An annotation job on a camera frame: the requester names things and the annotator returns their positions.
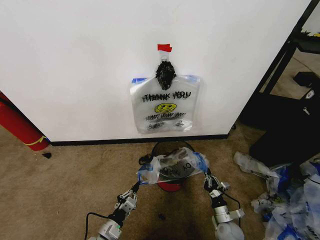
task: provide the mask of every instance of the floor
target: floor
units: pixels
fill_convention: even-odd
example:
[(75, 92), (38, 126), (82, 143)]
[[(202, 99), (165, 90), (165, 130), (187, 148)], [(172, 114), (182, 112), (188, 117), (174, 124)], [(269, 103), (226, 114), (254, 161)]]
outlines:
[[(296, 52), (273, 94), (300, 98), (308, 90), (292, 77), (312, 69), (320, 74), (319, 55)], [(245, 211), (241, 221), (247, 240), (261, 240), (265, 229), (250, 201), (266, 191), (265, 182), (242, 172), (233, 162), (236, 151), (249, 147), (264, 133), (239, 122), (228, 139), (189, 141), (207, 156), (220, 181), (229, 182), (230, 195)], [(0, 128), (0, 239), (83, 239), (87, 212), (108, 215), (117, 195), (136, 181), (138, 160), (155, 143), (50, 146), (34, 152)], [(51, 152), (52, 157), (42, 156)], [(123, 240), (215, 239), (210, 198), (203, 189), (203, 174), (187, 179), (182, 190), (168, 193), (157, 185), (141, 186), (137, 209), (124, 222)], [(237, 205), (226, 199), (229, 209)], [(104, 220), (89, 219), (95, 236)]]

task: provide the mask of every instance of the fire extinguisher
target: fire extinguisher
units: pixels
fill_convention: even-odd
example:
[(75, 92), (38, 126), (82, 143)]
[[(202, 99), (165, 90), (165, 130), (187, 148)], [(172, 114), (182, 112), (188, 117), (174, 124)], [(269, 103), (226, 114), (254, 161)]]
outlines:
[(0, 124), (34, 151), (49, 145), (47, 138), (0, 92)]

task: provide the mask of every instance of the wire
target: wire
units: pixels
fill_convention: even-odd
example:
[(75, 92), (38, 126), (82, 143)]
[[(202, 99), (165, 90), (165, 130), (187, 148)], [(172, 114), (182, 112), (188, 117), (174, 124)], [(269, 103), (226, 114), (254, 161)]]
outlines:
[(103, 218), (103, 219), (108, 219), (108, 218), (109, 218), (109, 217), (107, 217), (107, 216), (103, 216), (103, 215), (100, 215), (100, 214), (95, 213), (95, 212), (88, 212), (88, 214), (87, 214), (86, 217), (85, 217), (85, 234), (84, 234), (84, 240), (87, 240), (87, 237), (88, 237), (89, 215), (94, 215), (94, 216), (97, 216), (97, 217)]
[[(238, 203), (238, 208), (239, 208), (239, 209), (241, 208), (240, 202), (239, 202), (237, 199), (235, 199), (235, 198), (233, 198), (232, 196), (226, 194), (224, 191), (222, 191), (222, 194), (224, 194), (226, 197), (232, 199), (233, 201), (237, 202), (237, 203)], [(239, 222), (238, 222), (238, 225), (239, 225), (239, 227), (241, 228), (241, 218), (240, 218), (240, 217), (238, 218), (238, 221), (239, 221)]]

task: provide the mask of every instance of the yellow smiley face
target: yellow smiley face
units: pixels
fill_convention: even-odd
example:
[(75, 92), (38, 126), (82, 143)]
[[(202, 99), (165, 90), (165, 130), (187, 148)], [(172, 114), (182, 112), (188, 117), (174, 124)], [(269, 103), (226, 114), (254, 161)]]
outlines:
[(177, 105), (173, 103), (161, 103), (158, 106), (156, 106), (154, 110), (158, 114), (167, 114), (175, 110), (176, 107)]

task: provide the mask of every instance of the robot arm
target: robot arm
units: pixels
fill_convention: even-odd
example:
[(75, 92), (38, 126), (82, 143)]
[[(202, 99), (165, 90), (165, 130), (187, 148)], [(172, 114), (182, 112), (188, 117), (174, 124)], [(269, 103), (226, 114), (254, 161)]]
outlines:
[(223, 198), (223, 194), (228, 190), (229, 184), (219, 182), (211, 173), (209, 168), (204, 175), (204, 189), (209, 192), (212, 202), (211, 207), (214, 211), (212, 223), (216, 238), (219, 240), (244, 240), (244, 233), (241, 228), (233, 222), (233, 220), (242, 218), (245, 213), (241, 208), (229, 211), (227, 202)]
[(131, 189), (117, 197), (112, 214), (99, 230), (98, 237), (91, 237), (89, 240), (118, 240), (121, 235), (121, 228), (124, 220), (129, 216), (131, 211), (136, 209), (138, 199), (137, 192), (140, 182), (137, 182)]

